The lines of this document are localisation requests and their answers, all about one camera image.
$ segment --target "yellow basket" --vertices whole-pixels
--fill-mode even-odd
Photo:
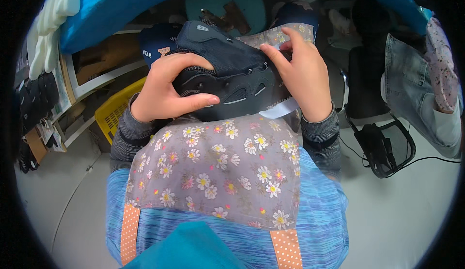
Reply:
[[[134,93],[142,90],[146,79],[147,76],[120,90],[95,111],[95,120],[110,144],[113,144],[119,117]]]

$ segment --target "pink floral fabric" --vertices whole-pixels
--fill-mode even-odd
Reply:
[[[291,229],[299,211],[299,158],[297,135],[283,119],[174,121],[137,152],[125,201]]]
[[[439,108],[454,111],[457,104],[458,79],[449,41],[438,19],[431,18],[426,26],[425,59],[429,63],[431,85]]]

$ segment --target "gray floral fabric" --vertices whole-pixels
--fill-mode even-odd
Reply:
[[[283,119],[256,114],[174,121],[137,152],[125,201],[292,229],[299,211],[299,157],[297,136]]]

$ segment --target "chair leg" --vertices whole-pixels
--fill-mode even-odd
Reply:
[[[349,102],[349,83],[347,82],[347,75],[342,69],[340,69],[340,71],[341,76],[344,79],[344,93],[342,95],[342,106],[336,109],[336,113],[338,114],[345,112],[347,103]]]

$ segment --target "teal fabric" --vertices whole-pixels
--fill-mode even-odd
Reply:
[[[209,10],[214,15],[220,17],[226,14],[223,6],[231,0],[186,0],[187,19],[196,21],[202,16],[201,8]],[[242,14],[246,17],[247,23],[252,29],[245,36],[253,35],[264,30],[266,27],[266,12],[263,0],[234,0]],[[229,34],[239,37],[241,34],[237,29],[232,29]]]
[[[165,240],[155,243],[125,269],[246,269],[205,222],[180,224]]]

